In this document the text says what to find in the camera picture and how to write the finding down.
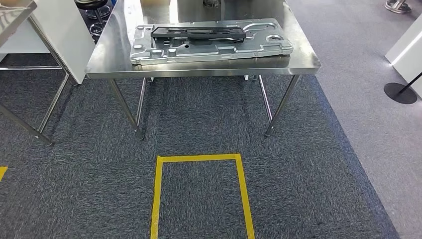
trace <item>yellow tape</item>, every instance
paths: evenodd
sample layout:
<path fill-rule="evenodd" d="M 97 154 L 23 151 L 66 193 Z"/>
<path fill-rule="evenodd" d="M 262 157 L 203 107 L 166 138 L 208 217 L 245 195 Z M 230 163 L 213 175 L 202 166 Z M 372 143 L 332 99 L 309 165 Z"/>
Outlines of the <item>yellow tape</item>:
<path fill-rule="evenodd" d="M 154 183 L 154 203 L 152 205 L 152 216 L 151 216 L 151 239 L 158 238 L 158 219 L 160 217 L 162 172 L 163 172 L 163 160 L 162 160 L 162 157 L 157 156 L 157 167 L 155 169 L 155 183 Z"/>
<path fill-rule="evenodd" d="M 214 161 L 235 159 L 236 154 L 215 154 L 215 155 L 193 155 L 193 156 L 171 156 L 160 157 L 164 163 L 175 162 L 196 162 L 196 161 Z"/>
<path fill-rule="evenodd" d="M 4 173 L 6 173 L 6 170 L 7 170 L 7 166 L 0 167 L 0 182 L 1 182 L 1 179 L 3 178 Z"/>
<path fill-rule="evenodd" d="M 194 155 L 194 156 L 157 156 L 157 166 L 155 170 L 154 184 L 154 202 L 151 215 L 151 239 L 158 239 L 158 220 L 160 217 L 160 198 L 161 198 L 161 180 L 163 172 L 163 163 L 175 162 L 195 162 L 195 161 L 214 161 L 214 160 L 235 160 L 237 176 L 239 178 L 240 197 L 242 199 L 243 214 L 245 216 L 246 233 L 248 239 L 255 239 L 253 231 L 252 216 L 249 207 L 248 191 L 246 189 L 245 174 L 243 172 L 242 159 L 240 154 L 216 154 L 216 155 Z"/>
<path fill-rule="evenodd" d="M 236 155 L 235 160 L 236 160 L 237 177 L 239 178 L 240 197 L 242 199 L 243 214 L 245 215 L 246 233 L 248 234 L 248 239 L 254 239 L 255 233 L 253 232 L 253 223 L 252 223 L 252 215 L 251 215 L 250 207 L 249 207 L 248 190 L 246 189 L 245 174 L 243 172 L 243 165 L 242 165 L 242 159 L 240 158 L 240 154 Z"/>

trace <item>table top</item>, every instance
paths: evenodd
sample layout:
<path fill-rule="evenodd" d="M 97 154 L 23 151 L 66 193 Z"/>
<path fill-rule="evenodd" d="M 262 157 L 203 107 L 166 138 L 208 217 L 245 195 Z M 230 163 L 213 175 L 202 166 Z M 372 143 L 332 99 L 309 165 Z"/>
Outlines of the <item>table top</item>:
<path fill-rule="evenodd" d="M 0 12 L 0 46 L 3 46 L 7 39 L 16 32 L 21 23 L 31 15 L 37 4 L 34 0 L 17 0 L 15 4 L 7 6 L 25 7 L 26 9 L 5 13 Z"/>
<path fill-rule="evenodd" d="M 132 65 L 129 59 L 136 26 L 216 20 L 275 18 L 294 46 L 290 56 Z M 87 65 L 91 79 L 140 77 L 315 74 L 321 64 L 284 0 L 118 0 Z"/>

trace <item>metal panel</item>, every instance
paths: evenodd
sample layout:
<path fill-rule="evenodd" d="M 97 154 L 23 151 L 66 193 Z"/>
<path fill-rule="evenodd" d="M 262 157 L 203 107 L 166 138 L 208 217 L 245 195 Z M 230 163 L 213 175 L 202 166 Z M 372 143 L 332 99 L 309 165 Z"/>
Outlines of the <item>metal panel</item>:
<path fill-rule="evenodd" d="M 243 42 L 234 38 L 191 39 L 188 37 L 152 38 L 158 27 L 240 27 L 246 34 Z M 221 61 L 275 55 L 289 55 L 292 44 L 273 18 L 203 21 L 178 24 L 139 25 L 135 31 L 130 61 L 138 65 Z"/>

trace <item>gray floor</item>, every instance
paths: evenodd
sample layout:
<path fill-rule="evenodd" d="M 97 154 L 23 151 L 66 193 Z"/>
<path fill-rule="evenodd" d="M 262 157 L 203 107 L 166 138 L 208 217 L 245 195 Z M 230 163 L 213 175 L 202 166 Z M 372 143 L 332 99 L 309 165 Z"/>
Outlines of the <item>gray floor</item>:
<path fill-rule="evenodd" d="M 316 75 L 363 168 L 403 239 L 422 238 L 422 102 L 395 103 L 404 83 L 384 55 L 422 12 L 386 11 L 383 0 L 289 0 L 322 62 Z"/>
<path fill-rule="evenodd" d="M 40 122 L 63 76 L 52 73 L 2 72 L 0 101 Z M 273 109 L 288 80 L 264 77 Z M 119 85 L 135 109 L 140 81 Z M 147 85 L 139 141 L 105 81 L 68 84 L 46 130 L 53 147 L 0 115 L 0 164 L 9 167 L 0 237 L 149 238 L 157 155 L 239 152 L 256 238 L 397 238 L 389 218 L 379 217 L 379 199 L 368 197 L 365 174 L 350 167 L 359 162 L 321 96 L 316 78 L 304 76 L 265 138 L 258 82 L 156 79 Z M 246 238 L 232 162 L 165 164 L 162 186 L 160 238 Z"/>

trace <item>black stanchion base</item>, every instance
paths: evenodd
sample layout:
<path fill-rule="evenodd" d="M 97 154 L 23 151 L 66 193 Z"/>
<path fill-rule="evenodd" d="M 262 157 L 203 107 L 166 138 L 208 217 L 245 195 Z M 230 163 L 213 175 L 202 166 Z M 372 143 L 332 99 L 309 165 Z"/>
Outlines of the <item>black stanchion base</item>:
<path fill-rule="evenodd" d="M 384 86 L 384 92 L 396 102 L 406 105 L 415 103 L 418 97 L 412 89 L 407 88 L 403 93 L 399 94 L 399 91 L 402 90 L 403 87 L 404 85 L 399 83 L 388 83 Z"/>

